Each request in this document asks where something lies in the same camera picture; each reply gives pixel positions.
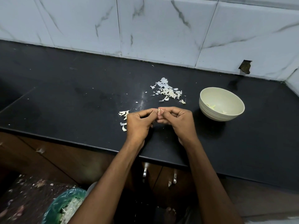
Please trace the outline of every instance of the bare foot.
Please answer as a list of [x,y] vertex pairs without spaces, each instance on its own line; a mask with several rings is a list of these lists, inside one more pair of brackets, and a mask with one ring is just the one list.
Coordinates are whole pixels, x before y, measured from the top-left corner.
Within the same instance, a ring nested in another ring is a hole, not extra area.
[[176,222],[176,211],[171,208],[166,208],[164,213],[164,224],[175,224]]

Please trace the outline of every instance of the person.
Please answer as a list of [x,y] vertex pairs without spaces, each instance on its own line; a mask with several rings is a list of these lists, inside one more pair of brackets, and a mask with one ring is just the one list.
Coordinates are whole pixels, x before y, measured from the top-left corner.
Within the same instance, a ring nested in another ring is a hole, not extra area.
[[192,112],[177,107],[159,109],[160,112],[152,108],[128,114],[127,138],[122,149],[69,224],[110,224],[113,221],[130,168],[155,120],[172,125],[187,152],[202,223],[244,223],[204,152],[196,134]]

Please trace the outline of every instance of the person's right hand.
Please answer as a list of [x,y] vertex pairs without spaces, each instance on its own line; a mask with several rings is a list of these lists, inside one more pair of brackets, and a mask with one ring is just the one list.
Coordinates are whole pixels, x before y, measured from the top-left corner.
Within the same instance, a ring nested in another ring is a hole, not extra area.
[[172,125],[183,146],[199,141],[191,111],[177,107],[159,107],[159,109],[157,122]]

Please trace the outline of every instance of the cream plastic bowl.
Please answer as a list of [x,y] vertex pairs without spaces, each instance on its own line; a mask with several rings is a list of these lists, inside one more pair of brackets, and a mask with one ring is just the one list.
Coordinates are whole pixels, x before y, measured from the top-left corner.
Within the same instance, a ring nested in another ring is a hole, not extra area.
[[228,121],[245,110],[243,101],[232,92],[218,87],[208,87],[200,92],[200,110],[215,121]]

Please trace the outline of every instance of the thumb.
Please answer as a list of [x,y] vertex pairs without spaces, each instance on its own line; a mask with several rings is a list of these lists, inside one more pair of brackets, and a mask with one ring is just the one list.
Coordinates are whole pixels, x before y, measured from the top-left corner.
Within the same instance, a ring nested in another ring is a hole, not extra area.
[[146,117],[145,119],[147,120],[147,122],[149,124],[151,124],[152,122],[155,121],[155,119],[158,117],[158,109],[153,110],[150,115],[148,117]]
[[163,116],[164,119],[168,120],[171,124],[176,120],[176,117],[174,117],[170,112],[161,109],[160,114]]

